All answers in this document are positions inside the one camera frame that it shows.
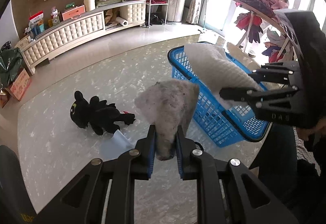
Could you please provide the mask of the white knitted towel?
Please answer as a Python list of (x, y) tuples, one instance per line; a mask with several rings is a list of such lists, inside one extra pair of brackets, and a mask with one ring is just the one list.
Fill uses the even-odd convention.
[(223, 108), (247, 106), (245, 102), (225, 100), (219, 92), (223, 88), (262, 88), (243, 69), (230, 61), (223, 48), (210, 43), (191, 43), (184, 46), (184, 52), (197, 78), (204, 83)]

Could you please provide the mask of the grey speckled cloth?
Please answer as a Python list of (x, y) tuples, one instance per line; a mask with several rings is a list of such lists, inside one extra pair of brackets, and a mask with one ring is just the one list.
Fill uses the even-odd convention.
[(170, 160), (175, 155), (178, 127), (187, 133), (197, 107), (199, 85), (178, 79), (157, 82), (142, 92), (134, 103), (146, 121), (156, 129), (156, 158)]

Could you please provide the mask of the blue plastic basket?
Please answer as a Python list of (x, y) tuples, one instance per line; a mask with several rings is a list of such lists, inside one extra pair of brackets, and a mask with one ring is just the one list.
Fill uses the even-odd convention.
[(222, 148), (243, 140), (259, 142), (264, 139), (270, 123), (256, 119), (249, 106), (222, 106), (193, 72), (183, 46), (171, 49), (167, 58), (172, 66), (172, 78), (199, 85), (193, 119), (217, 146)]

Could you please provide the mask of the light blue folded cloth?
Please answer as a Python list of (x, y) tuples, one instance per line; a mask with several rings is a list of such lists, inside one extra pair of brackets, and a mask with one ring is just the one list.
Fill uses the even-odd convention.
[(99, 148), (99, 156), (103, 161), (117, 159), (121, 154), (133, 149), (134, 146), (117, 130), (110, 138), (105, 139)]

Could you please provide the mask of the clothes drying rack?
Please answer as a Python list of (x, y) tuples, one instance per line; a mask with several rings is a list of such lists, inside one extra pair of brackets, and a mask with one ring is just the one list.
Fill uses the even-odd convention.
[(240, 41), (235, 45), (246, 52), (249, 43), (260, 43), (261, 37), (268, 40), (264, 43), (262, 55), (268, 62), (295, 60), (293, 41), (287, 36), (286, 29), (276, 17), (275, 11), (288, 8), (289, 0), (232, 0), (237, 7), (247, 10), (240, 13), (235, 20), (238, 29), (244, 31)]

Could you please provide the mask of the black dragon plush toy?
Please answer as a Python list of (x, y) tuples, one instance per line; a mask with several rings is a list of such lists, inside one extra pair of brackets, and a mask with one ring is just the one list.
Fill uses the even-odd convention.
[(116, 122), (123, 122), (131, 125), (135, 122), (135, 115), (128, 112), (120, 112), (115, 103), (107, 104), (106, 100), (99, 100), (98, 96), (93, 96), (88, 102), (82, 92), (75, 91), (75, 101), (70, 109), (71, 120), (82, 129), (89, 125), (95, 134), (101, 136), (106, 131), (114, 134), (120, 129)]

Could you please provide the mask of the cardboard box red print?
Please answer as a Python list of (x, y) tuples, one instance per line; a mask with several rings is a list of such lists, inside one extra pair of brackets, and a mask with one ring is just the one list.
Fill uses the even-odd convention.
[(23, 69), (7, 90), (12, 97), (20, 101), (29, 88), (31, 81), (29, 74), (25, 69)]

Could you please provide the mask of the white paper towel roll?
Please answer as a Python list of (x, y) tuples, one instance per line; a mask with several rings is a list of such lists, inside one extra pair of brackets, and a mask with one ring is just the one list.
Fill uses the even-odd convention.
[(121, 18), (121, 17), (117, 17), (116, 18), (116, 21), (121, 25), (121, 26), (127, 26), (128, 25), (128, 21), (127, 20), (125, 20), (125, 19), (123, 19), (123, 18)]

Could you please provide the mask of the green bag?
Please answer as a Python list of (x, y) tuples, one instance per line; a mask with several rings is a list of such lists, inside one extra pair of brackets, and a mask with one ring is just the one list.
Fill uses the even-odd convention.
[(11, 48), (1, 51), (1, 88), (10, 86), (20, 73), (23, 56), (19, 48)]

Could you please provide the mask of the white tufted tv cabinet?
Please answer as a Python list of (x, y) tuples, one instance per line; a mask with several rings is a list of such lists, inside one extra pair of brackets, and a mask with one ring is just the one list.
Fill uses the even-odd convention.
[[(119, 9), (117, 19), (122, 19), (127, 24), (124, 26), (118, 22), (112, 27), (106, 26), (105, 11), (116, 8)], [(145, 24), (145, 11), (146, 0), (117, 2), (61, 22), (20, 49), (26, 68), (33, 75), (35, 67), (46, 59), (52, 60), (72, 48), (107, 34), (142, 26)]]

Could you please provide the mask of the cream paper roll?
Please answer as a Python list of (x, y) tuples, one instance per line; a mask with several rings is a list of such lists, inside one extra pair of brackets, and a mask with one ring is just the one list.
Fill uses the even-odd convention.
[(83, 0), (83, 4), (85, 6), (85, 11), (90, 12), (96, 8), (95, 0)]

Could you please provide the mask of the pink box on cabinet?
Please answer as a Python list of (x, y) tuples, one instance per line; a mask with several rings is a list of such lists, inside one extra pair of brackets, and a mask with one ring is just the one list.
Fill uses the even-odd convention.
[(76, 6), (74, 8), (70, 8), (62, 13), (62, 20), (66, 21), (76, 16), (80, 16), (81, 14), (85, 13), (85, 6)]

